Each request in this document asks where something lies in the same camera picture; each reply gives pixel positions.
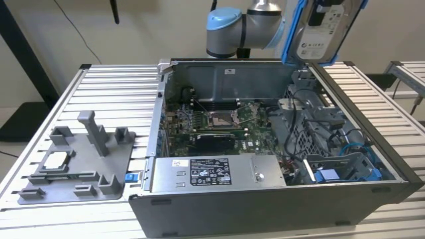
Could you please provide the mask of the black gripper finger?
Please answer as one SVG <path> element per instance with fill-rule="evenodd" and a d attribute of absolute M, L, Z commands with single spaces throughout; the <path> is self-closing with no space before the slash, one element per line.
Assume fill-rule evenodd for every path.
<path fill-rule="evenodd" d="M 316 0 L 313 3 L 312 14 L 309 17 L 309 26 L 320 26 L 326 12 L 333 5 L 341 5 L 342 0 Z"/>

